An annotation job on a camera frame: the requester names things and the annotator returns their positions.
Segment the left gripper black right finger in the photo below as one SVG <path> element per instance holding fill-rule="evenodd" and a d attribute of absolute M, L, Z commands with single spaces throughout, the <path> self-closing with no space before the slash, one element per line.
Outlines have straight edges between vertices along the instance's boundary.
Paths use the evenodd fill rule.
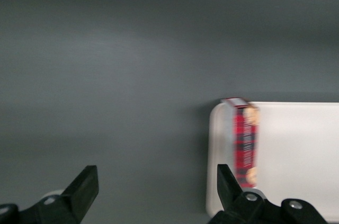
<path fill-rule="evenodd" d="M 217 192 L 223 210 L 217 212 L 209 223 L 327 223 L 307 201 L 285 199 L 277 206 L 260 190 L 244 191 L 226 164 L 217 166 Z"/>

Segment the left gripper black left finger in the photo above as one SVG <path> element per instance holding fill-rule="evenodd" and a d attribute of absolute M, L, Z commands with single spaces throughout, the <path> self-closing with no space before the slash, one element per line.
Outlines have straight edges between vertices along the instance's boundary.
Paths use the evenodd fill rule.
<path fill-rule="evenodd" d="M 44 197 L 20 211 L 1 204 L 1 223 L 81 223 L 99 193 L 97 166 L 86 166 L 60 195 Z"/>

